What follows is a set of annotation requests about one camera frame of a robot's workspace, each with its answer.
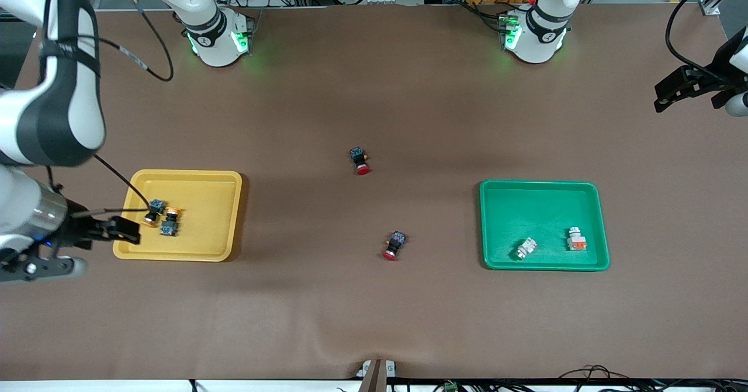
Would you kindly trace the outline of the red push button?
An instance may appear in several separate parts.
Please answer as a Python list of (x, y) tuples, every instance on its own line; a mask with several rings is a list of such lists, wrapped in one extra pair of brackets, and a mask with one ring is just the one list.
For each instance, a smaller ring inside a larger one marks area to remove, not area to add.
[(350, 159), (355, 166), (355, 173), (358, 176), (363, 176), (371, 171), (370, 166), (367, 164), (368, 155), (361, 147), (354, 147), (349, 151)]
[(398, 254), (407, 240), (408, 237), (404, 233), (400, 231), (393, 232), (389, 240), (386, 241), (386, 248), (382, 251), (382, 257), (387, 259), (387, 261), (397, 261)]

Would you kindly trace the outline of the green plastic tray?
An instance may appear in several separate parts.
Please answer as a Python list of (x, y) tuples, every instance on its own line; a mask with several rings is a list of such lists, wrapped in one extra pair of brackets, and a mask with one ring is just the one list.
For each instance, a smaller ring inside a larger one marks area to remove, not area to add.
[[(479, 184), (483, 262), (492, 270), (603, 272), (610, 266), (601, 200), (590, 182), (487, 179)], [(570, 227), (587, 250), (569, 251)], [(538, 247), (523, 261), (515, 249), (526, 238)]]

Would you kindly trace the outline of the yellow push button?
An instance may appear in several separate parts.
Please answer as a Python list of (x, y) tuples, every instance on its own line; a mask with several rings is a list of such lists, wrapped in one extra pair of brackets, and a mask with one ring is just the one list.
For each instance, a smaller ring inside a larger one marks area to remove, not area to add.
[(143, 217), (143, 223), (149, 227), (155, 227), (158, 220), (165, 213), (167, 203), (160, 199), (153, 199), (148, 204), (148, 210)]
[(174, 207), (166, 207), (164, 219), (160, 226), (160, 235), (163, 237), (176, 237), (179, 231), (179, 219), (181, 210)]

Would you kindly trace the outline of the brown table mat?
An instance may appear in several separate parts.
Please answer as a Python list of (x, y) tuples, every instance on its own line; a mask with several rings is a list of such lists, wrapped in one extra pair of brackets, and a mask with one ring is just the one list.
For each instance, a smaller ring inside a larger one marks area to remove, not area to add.
[[(748, 379), (748, 118), (707, 96), (653, 110), (672, 9), (584, 5), (542, 65), (458, 6), (278, 9), (225, 69), (152, 12), (175, 78), (102, 47), (101, 156), (126, 177), (243, 174), (231, 259), (66, 250), (85, 275), (0, 286), (0, 380), (337, 378), (374, 358), (412, 377)], [(595, 184), (609, 269), (486, 269), (485, 179)]]

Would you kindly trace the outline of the yellow plastic tray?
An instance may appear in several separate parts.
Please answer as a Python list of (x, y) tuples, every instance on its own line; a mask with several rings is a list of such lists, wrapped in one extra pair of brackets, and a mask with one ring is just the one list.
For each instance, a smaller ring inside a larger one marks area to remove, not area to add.
[(147, 199), (179, 209), (173, 237), (160, 233), (166, 217), (149, 226), (141, 198), (130, 190), (122, 217), (140, 224), (138, 245), (115, 241), (114, 255), (131, 261), (222, 262), (230, 256), (240, 219), (243, 179), (234, 171), (140, 170), (131, 184)]

